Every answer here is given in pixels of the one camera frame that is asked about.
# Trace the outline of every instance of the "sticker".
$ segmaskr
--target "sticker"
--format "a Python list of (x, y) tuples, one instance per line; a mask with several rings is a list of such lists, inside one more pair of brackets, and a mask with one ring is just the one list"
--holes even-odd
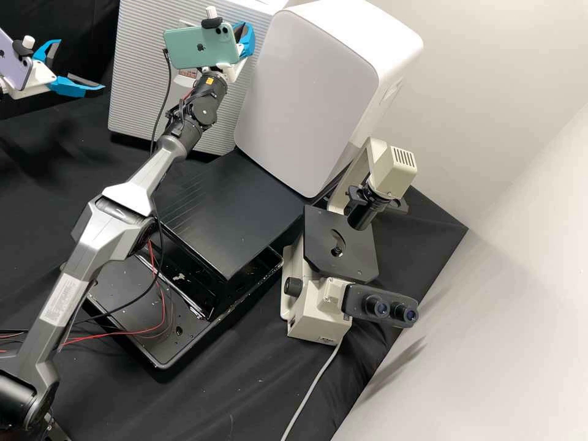
[(182, 75), (183, 77), (194, 78), (198, 76), (197, 70), (190, 70), (190, 69), (180, 69), (178, 75)]
[(39, 318), (53, 326), (65, 326), (86, 292), (88, 282), (62, 273)]

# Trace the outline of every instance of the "white backdrop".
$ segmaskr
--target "white backdrop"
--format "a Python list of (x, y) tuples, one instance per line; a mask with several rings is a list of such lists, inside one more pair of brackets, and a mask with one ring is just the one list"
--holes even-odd
[(412, 150), (416, 187), (471, 224), (588, 101), (588, 3), (371, 1), (424, 40), (375, 135)]
[(588, 106), (466, 234), (334, 441), (588, 439), (587, 148)]

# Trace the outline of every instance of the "ventilation grille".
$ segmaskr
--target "ventilation grille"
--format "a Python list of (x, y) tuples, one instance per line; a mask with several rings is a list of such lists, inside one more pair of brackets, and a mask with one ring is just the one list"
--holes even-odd
[[(166, 0), (162, 7), (163, 3), (161, 0), (121, 1), (108, 128), (126, 135), (151, 138), (167, 86), (167, 66), (161, 52), (164, 30), (177, 28), (179, 19), (199, 23), (206, 16), (206, 6), (216, 6), (219, 16), (229, 23), (250, 21), (257, 41), (255, 53), (247, 60), (239, 79), (229, 85), (218, 109), (218, 122), (196, 145), (197, 150), (225, 154), (235, 147), (233, 132), (271, 15), (229, 0)], [(172, 79), (177, 74), (173, 67), (171, 74)], [(173, 81), (165, 109), (176, 105), (185, 93), (186, 89)], [(140, 118), (137, 117), (137, 97), (141, 97)], [(156, 138), (166, 123), (162, 115)]]
[(397, 162), (400, 162), (401, 164), (404, 164), (408, 167), (412, 167), (412, 168), (416, 167), (415, 157), (412, 156), (411, 152), (399, 149), (397, 147), (393, 147), (393, 149), (394, 149), (394, 158), (396, 159)]

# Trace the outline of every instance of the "microscope focus knob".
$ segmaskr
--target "microscope focus knob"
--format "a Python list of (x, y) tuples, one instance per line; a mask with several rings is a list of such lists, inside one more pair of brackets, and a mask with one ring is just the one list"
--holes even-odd
[(303, 285), (302, 280), (297, 277), (288, 277), (284, 282), (284, 294), (298, 297), (302, 294)]
[(27, 49), (32, 49), (32, 47), (35, 45), (35, 39), (31, 36), (24, 36), (23, 38), (23, 47), (27, 48)]

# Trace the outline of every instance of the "green iphone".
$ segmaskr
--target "green iphone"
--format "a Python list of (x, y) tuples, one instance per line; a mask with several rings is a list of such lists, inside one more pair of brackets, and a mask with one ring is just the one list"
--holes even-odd
[(200, 26), (169, 29), (164, 32), (164, 40), (171, 64), (176, 69), (239, 61), (233, 27), (224, 21), (211, 29)]

